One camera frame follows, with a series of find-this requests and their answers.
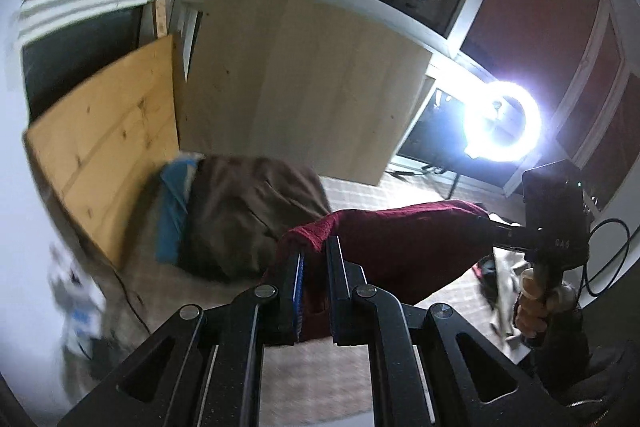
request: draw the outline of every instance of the blue cloth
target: blue cloth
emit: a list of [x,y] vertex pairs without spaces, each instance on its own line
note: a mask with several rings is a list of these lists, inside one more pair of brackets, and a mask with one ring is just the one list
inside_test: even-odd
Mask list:
[[178,158],[160,174],[162,207],[156,237],[156,261],[177,264],[182,232],[187,221],[187,203],[198,160]]

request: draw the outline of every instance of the black cable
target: black cable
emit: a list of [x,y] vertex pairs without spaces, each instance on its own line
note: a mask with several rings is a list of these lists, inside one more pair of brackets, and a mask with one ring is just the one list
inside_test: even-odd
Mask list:
[[[621,225],[625,229],[626,242],[622,246],[622,248],[620,248],[620,250],[618,250],[618,252],[613,257],[611,257],[611,259],[609,259],[609,262],[605,266],[603,266],[599,270],[599,272],[596,273],[596,275],[594,275],[591,279],[589,279],[589,275],[587,273],[587,263],[585,263],[582,266],[582,277],[580,279],[580,288],[578,289],[578,296],[577,296],[576,301],[580,300],[580,295],[582,295],[583,288],[587,288],[587,292],[589,293],[589,295],[591,297],[600,297],[604,292],[606,292],[609,288],[611,288],[611,286],[613,286],[613,283],[616,281],[616,278],[618,277],[618,274],[620,273],[620,270],[622,270],[622,267],[625,264],[626,257],[629,254],[629,248],[631,247],[632,235],[631,235],[631,231],[629,230],[629,227],[627,226],[627,224],[624,221],[622,221],[622,219],[618,219],[617,217],[609,217],[609,219],[605,219],[604,221],[598,223],[596,225],[596,227],[593,230],[591,230],[591,233],[589,234],[589,240],[591,240],[591,237],[593,237],[593,234],[596,233],[596,231],[599,228],[601,228],[604,225],[607,225],[609,223],[618,223],[619,225]],[[603,273],[604,270],[606,270],[607,267],[609,267],[613,263],[613,261],[615,261],[615,259],[620,255],[620,253],[623,253],[622,261],[620,262],[620,265],[618,266],[618,269],[616,270],[616,272],[613,274],[613,277],[611,278],[609,283],[607,283],[607,285],[602,290],[600,290],[599,292],[594,292],[591,289],[590,284],[596,279],[596,277],[598,275]]]
[[86,353],[86,351],[84,350],[84,347],[82,347],[82,344],[80,344],[80,341],[78,341],[78,347],[80,348],[80,351],[82,351],[82,354],[83,354],[84,356],[86,356],[86,357],[87,357],[87,360],[93,360],[93,359],[92,359],[92,358],[91,358],[91,357]]
[[416,172],[416,171],[385,171],[386,174],[393,176],[394,178],[399,178],[402,176],[412,177],[412,176],[426,176],[428,173],[425,172]]
[[120,283],[120,286],[122,287],[122,291],[124,293],[124,298],[127,301],[127,304],[129,305],[129,308],[131,308],[131,311],[133,312],[133,314],[140,321],[140,324],[142,324],[142,327],[145,328],[146,333],[148,335],[151,335],[151,330],[149,329],[149,326],[146,325],[146,322],[142,319],[140,314],[133,307],[133,304],[131,304],[131,301],[129,300],[129,292],[127,291],[127,287],[124,285],[124,282],[122,281],[122,278],[120,277],[120,275],[118,274],[118,272],[116,271],[116,269],[113,266],[111,267],[111,269],[113,270],[113,274],[116,276],[116,279],[118,280],[118,282]]

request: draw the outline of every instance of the patterned floor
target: patterned floor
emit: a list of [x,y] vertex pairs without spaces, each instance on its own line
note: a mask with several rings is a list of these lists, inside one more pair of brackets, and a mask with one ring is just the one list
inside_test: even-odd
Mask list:
[[[328,199],[334,210],[361,208],[380,210],[442,199],[442,187],[424,178],[410,182],[385,174],[378,187],[324,178]],[[478,201],[478,194],[456,197]],[[127,287],[142,298],[140,308],[151,329],[157,328],[181,305],[197,303],[203,308],[228,303],[251,285],[233,286],[199,280],[173,266],[159,265],[153,258],[154,223],[158,206],[150,212],[148,225],[123,276]],[[126,343],[137,345],[145,333],[126,311],[122,292],[100,277],[98,281],[110,300],[106,324]],[[492,342],[497,335],[489,325],[490,309],[479,293],[478,282],[468,271],[419,306],[444,301],[451,304]],[[264,356],[260,425],[303,425],[342,418],[371,409],[369,362],[366,347],[337,347],[323,339],[293,347],[271,347]]]

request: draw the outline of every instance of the plywood board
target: plywood board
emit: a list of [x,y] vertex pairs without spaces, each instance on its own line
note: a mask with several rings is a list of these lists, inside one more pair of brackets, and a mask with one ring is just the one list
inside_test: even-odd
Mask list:
[[110,261],[126,260],[131,213],[153,172],[177,155],[173,38],[88,78],[27,131],[67,212]]
[[166,37],[166,0],[155,0],[154,22],[156,23],[156,38]]
[[386,26],[314,0],[206,0],[180,144],[377,184],[429,90],[430,58]]

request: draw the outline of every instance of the maroon towel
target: maroon towel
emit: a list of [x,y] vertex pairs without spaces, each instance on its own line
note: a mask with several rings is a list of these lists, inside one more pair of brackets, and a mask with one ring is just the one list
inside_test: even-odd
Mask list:
[[330,334],[326,263],[322,244],[340,238],[345,261],[362,266],[367,282],[416,304],[460,277],[492,252],[490,242],[472,233],[484,210],[466,201],[437,201],[392,210],[339,210],[315,223],[289,230],[276,260],[305,255],[301,340]]

